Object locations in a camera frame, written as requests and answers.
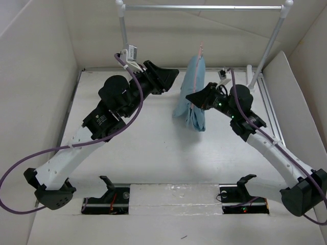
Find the light blue trousers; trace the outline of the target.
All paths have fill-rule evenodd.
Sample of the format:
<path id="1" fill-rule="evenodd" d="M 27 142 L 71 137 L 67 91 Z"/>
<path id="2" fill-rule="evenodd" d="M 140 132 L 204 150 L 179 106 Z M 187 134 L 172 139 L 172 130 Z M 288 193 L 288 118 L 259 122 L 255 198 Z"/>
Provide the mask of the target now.
<path id="1" fill-rule="evenodd" d="M 179 100 L 172 116 L 184 117 L 185 125 L 195 131 L 204 132 L 205 113 L 201 109 L 201 96 L 198 93 L 204 89 L 206 66 L 202 55 L 193 56 L 186 68 L 181 84 Z"/>

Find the pink clothes hanger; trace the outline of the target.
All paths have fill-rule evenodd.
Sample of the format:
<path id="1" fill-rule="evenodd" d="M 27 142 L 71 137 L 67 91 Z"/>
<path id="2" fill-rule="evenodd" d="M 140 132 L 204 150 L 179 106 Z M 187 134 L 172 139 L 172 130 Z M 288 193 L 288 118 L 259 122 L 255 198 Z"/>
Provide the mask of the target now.
<path id="1" fill-rule="evenodd" d="M 205 61 L 203 59 L 203 42 L 200 43 L 197 62 L 195 66 L 193 93 L 200 91 L 203 88 L 204 78 L 203 70 L 205 69 Z"/>

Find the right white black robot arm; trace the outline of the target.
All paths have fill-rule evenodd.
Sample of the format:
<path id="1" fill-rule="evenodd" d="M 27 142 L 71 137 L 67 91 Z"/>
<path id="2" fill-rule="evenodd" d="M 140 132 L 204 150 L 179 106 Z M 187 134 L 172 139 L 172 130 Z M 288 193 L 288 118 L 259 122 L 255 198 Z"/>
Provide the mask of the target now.
<path id="1" fill-rule="evenodd" d="M 214 108 L 228 116 L 232 130 L 255 148 L 282 176 L 283 181 L 261 180 L 255 174 L 242 177 L 236 195 L 242 201 L 262 197 L 282 203 L 293 215 L 301 217 L 325 200 L 326 172 L 303 163 L 283 144 L 262 130 L 266 123 L 251 110 L 253 96 L 241 84 L 230 91 L 209 83 L 204 89 L 185 97 L 196 107 Z"/>

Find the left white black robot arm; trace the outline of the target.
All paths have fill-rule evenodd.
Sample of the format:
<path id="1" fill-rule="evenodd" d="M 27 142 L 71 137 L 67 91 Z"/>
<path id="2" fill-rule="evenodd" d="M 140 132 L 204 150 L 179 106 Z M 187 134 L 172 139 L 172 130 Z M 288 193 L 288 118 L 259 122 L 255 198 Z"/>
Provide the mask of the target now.
<path id="1" fill-rule="evenodd" d="M 130 117 L 150 94 L 160 95 L 172 87 L 179 74 L 177 69 L 160 68 L 151 61 L 145 70 L 134 73 L 136 81 L 122 75 L 110 76 L 99 90 L 100 102 L 84 118 L 81 127 L 67 142 L 67 148 L 38 168 L 24 172 L 27 182 L 35 188 L 39 203 L 57 210 L 73 199 L 76 188 L 69 175 L 96 149 L 110 141 L 109 136 L 121 131 Z"/>

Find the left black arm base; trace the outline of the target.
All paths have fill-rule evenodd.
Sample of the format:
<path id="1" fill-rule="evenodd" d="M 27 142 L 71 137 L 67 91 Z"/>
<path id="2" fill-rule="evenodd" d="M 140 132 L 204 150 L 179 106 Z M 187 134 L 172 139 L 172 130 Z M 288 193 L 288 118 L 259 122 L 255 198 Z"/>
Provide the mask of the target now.
<path id="1" fill-rule="evenodd" d="M 81 213 L 84 215 L 129 214 L 130 186 L 118 186 L 108 198 L 84 198 Z"/>

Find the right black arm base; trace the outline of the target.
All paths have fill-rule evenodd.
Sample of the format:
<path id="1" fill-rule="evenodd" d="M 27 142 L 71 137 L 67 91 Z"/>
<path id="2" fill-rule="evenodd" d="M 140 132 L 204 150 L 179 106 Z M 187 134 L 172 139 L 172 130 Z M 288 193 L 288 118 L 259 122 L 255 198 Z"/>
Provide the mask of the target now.
<path id="1" fill-rule="evenodd" d="M 222 205 L 223 214 L 269 214 L 267 200 L 252 197 L 239 191 L 236 185 L 219 186 L 216 200 Z"/>

